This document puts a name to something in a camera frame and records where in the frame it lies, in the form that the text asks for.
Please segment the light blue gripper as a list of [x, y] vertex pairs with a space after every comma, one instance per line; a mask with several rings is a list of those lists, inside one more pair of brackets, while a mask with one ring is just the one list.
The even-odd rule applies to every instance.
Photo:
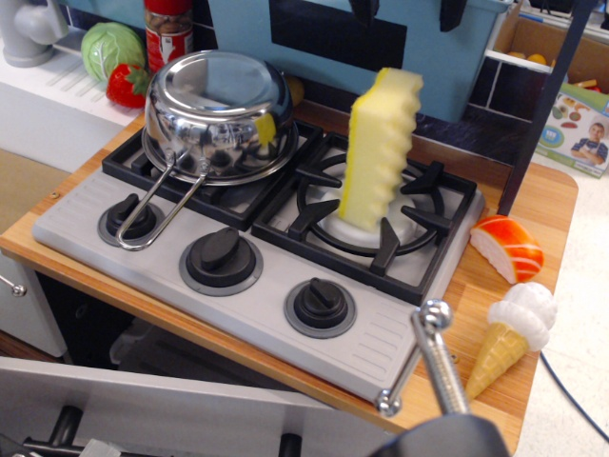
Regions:
[[212, 1], [220, 50], [353, 94], [383, 68], [423, 79], [421, 112], [461, 119], [508, 1]]

